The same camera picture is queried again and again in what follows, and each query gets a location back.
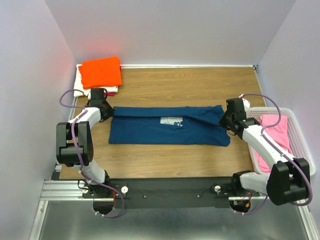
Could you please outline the blue Mickey print t-shirt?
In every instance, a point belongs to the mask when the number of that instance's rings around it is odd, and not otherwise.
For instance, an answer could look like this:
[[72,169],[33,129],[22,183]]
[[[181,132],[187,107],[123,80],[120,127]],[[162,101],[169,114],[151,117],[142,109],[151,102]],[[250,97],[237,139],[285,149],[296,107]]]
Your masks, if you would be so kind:
[[219,125],[221,105],[184,107],[115,107],[110,144],[214,145],[231,138]]

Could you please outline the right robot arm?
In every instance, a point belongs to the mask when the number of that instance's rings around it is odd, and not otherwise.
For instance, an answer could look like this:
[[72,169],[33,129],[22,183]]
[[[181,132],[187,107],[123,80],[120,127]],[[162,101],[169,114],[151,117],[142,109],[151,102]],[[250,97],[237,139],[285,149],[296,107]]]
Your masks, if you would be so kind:
[[233,174],[230,191],[241,196],[247,190],[265,195],[276,206],[292,204],[306,206],[313,200],[310,164],[305,158],[297,158],[285,151],[266,130],[276,127],[282,119],[279,107],[275,123],[262,126],[253,117],[247,117],[244,95],[226,100],[226,111],[219,125],[232,131],[250,145],[268,164],[270,173],[241,171]]

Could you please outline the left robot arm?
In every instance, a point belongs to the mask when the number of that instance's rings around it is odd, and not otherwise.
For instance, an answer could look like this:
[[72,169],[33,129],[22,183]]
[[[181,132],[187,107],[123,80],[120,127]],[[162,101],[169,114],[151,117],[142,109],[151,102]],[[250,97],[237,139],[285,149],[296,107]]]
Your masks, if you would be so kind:
[[81,112],[73,119],[56,125],[56,159],[59,164],[73,168],[86,180],[88,190],[104,198],[116,190],[111,187],[109,174],[94,160],[94,144],[91,129],[114,116],[115,109],[107,102],[104,88],[92,88],[85,106],[66,105],[62,94],[59,103],[66,108],[78,108]]

